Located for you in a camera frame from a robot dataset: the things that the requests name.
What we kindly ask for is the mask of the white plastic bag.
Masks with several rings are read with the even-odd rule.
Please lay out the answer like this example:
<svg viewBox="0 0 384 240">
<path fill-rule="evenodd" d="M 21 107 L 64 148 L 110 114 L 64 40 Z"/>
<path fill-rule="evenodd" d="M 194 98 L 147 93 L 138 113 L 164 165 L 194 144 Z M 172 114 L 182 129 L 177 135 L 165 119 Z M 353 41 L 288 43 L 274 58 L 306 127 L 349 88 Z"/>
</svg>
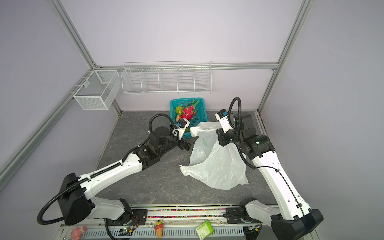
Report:
<svg viewBox="0 0 384 240">
<path fill-rule="evenodd" d="M 189 166 L 180 166 L 184 176 L 190 176 L 213 189 L 230 190 L 249 183 L 246 164 L 241 159 L 235 144 L 222 147 L 216 130 L 219 122 L 201 122 L 191 128 L 194 143 Z"/>
</svg>

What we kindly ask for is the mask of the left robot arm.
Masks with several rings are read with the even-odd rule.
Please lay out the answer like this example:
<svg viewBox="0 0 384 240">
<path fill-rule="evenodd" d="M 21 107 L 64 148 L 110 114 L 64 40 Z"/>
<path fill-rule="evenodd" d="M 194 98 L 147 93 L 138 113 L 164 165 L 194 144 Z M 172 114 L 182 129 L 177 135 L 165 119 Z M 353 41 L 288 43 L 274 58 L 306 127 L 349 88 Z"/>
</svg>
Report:
<svg viewBox="0 0 384 240">
<path fill-rule="evenodd" d="M 139 221 L 126 200 L 102 199 L 97 194 L 130 175 L 150 168 L 174 148 L 189 151 L 197 140 L 196 137 L 183 139 L 189 126 L 188 119 L 174 122 L 166 114 L 154 115 L 149 121 L 148 137 L 121 160 L 81 176 L 75 173 L 67 175 L 59 193 L 38 213 L 37 223 L 51 225 L 63 221 L 67 226 L 73 226 L 85 219 L 104 219 L 112 225 L 131 225 L 134 220 Z"/>
</svg>

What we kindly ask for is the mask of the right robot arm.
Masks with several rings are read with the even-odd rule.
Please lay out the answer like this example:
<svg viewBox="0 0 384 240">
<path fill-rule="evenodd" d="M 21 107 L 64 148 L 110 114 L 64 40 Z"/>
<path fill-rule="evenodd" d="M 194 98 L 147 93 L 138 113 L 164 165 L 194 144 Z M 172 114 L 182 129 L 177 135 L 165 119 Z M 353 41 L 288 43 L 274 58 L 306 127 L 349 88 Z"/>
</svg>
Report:
<svg viewBox="0 0 384 240">
<path fill-rule="evenodd" d="M 311 208 L 296 190 L 270 139 L 258 135 L 253 118 L 242 114 L 241 99 L 235 97 L 228 110 L 216 113 L 216 119 L 221 124 L 216 131 L 220 146 L 234 144 L 245 165 L 261 172 L 277 202 L 277 207 L 272 207 L 248 198 L 237 209 L 228 209 L 225 217 L 230 223 L 238 221 L 268 226 L 279 240 L 308 237 L 324 217 L 320 210 Z"/>
</svg>

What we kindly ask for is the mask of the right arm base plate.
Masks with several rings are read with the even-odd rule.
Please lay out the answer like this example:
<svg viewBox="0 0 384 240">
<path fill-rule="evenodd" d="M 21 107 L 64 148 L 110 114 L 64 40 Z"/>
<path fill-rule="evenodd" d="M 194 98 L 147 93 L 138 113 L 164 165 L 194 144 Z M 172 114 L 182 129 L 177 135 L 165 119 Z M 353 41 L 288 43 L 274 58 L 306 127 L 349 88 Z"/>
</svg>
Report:
<svg viewBox="0 0 384 240">
<path fill-rule="evenodd" d="M 226 208 L 226 212 L 223 214 L 228 224 L 258 224 L 259 220 L 252 219 L 242 206 L 236 208 Z"/>
</svg>

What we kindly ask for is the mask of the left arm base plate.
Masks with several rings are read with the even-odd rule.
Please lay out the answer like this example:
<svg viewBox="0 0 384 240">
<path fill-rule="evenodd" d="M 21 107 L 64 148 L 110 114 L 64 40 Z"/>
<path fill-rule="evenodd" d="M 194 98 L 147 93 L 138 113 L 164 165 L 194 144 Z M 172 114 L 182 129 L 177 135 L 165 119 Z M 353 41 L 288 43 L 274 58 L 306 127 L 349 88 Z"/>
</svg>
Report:
<svg viewBox="0 0 384 240">
<path fill-rule="evenodd" d="M 143 226 L 146 224 L 147 209 L 133 209 L 126 211 L 117 220 L 107 219 L 108 226 Z"/>
</svg>

